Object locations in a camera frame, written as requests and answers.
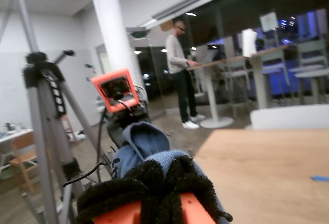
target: paper sign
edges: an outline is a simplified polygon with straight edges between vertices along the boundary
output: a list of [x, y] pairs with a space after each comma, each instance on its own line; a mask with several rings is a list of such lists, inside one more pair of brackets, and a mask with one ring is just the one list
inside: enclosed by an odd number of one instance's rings
[[244, 57], [251, 57], [256, 53], [256, 38], [257, 32], [252, 29], [246, 29], [242, 31], [242, 55]]
[[261, 16], [260, 20], [264, 32], [268, 32], [270, 30], [273, 30], [273, 28], [279, 27], [277, 14], [275, 12], [270, 12], [264, 16]]

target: white pillar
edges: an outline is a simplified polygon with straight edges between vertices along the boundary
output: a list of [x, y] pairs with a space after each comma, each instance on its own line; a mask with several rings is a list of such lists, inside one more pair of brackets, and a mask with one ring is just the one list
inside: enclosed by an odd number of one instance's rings
[[119, 0], [93, 0], [111, 70], [127, 67], [134, 84], [143, 85], [138, 60], [129, 45]]

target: wooden tabletop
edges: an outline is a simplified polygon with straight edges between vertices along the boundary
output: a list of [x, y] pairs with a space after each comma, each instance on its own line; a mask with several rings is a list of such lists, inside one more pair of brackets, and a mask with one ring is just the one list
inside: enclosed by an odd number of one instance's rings
[[17, 138], [19, 136], [22, 136], [24, 134], [27, 134], [29, 132], [33, 131], [32, 129], [24, 129], [24, 130], [21, 130], [19, 132], [16, 132], [16, 133], [13, 133], [11, 135], [8, 135], [8, 136], [4, 136], [0, 139], [0, 143], [3, 143], [3, 142], [6, 142], [8, 140], [12, 140], [14, 138]]
[[192, 67], [187, 68], [187, 71], [192, 71], [192, 70], [195, 70], [195, 69], [198, 69], [198, 68], [210, 67], [210, 66], [213, 66], [213, 65], [217, 65], [219, 63], [229, 63], [229, 62], [233, 62], [233, 61], [241, 61], [241, 60], [245, 60], [245, 59], [252, 59], [252, 58], [260, 57], [260, 56], [268, 54], [268, 53], [274, 53], [276, 51], [285, 50], [288, 47], [289, 47], [288, 45], [283, 45], [283, 46], [279, 46], [279, 47], [276, 47], [276, 48], [265, 49], [265, 50], [262, 50], [262, 51], [259, 51], [255, 54], [253, 54], [251, 56], [251, 58], [247, 58], [247, 57], [244, 57], [244, 56], [240, 55], [240, 56], [237, 56], [237, 57], [231, 57], [231, 58], [228, 58], [228, 59], [214, 61], [214, 62], [210, 62], [210, 63], [206, 63], [206, 64], [200, 64], [198, 66], [192, 66]]
[[329, 223], [329, 129], [219, 129], [195, 160], [234, 223]]

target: orange camera housing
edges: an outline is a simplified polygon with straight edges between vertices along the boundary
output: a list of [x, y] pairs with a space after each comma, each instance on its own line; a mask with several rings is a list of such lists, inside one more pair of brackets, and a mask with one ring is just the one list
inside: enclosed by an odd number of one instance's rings
[[120, 89], [123, 95], [120, 100], [128, 107], [139, 103], [139, 99], [133, 85], [128, 68], [111, 71], [92, 78], [92, 83], [104, 100], [105, 106], [110, 113], [115, 113], [126, 107], [114, 99], [115, 89]]

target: wooden chair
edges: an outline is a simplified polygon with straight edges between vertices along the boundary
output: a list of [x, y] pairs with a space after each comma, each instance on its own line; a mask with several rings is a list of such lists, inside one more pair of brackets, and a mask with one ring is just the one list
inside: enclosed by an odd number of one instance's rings
[[73, 131], [73, 129], [72, 129], [72, 126], [71, 126], [70, 121], [68, 120], [67, 115], [64, 115], [64, 116], [61, 118], [61, 120], [62, 120], [62, 121], [65, 121], [65, 122], [67, 123], [67, 125], [68, 125], [68, 127], [65, 127], [65, 126], [64, 126], [65, 131], [66, 131], [66, 132], [67, 132], [67, 131], [71, 132], [71, 133], [72, 133], [72, 136], [73, 136], [73, 140], [74, 140], [74, 142], [75, 142], [75, 143], [78, 143], [77, 137], [74, 135], [74, 131]]
[[[22, 190], [23, 188], [21, 185], [19, 172], [16, 171], [18, 169], [18, 167], [22, 171], [23, 177], [29, 188], [30, 193], [34, 194], [34, 188], [32, 186], [32, 183], [31, 183], [27, 173], [37, 166], [37, 164], [32, 161], [32, 160], [36, 159], [36, 153], [35, 153], [35, 150], [29, 150], [28, 152], [25, 152], [25, 153], [20, 152], [21, 149], [26, 148], [31, 145], [33, 145], [33, 132], [29, 132], [27, 134], [24, 134], [22, 136], [15, 138], [13, 140], [13, 150], [14, 150], [14, 154], [15, 154], [16, 158], [9, 161], [9, 164], [13, 170], [15, 181], [16, 181], [18, 187], [20, 188], [20, 190]], [[27, 163], [27, 162], [32, 164], [32, 166], [29, 168], [26, 168], [24, 163]]]

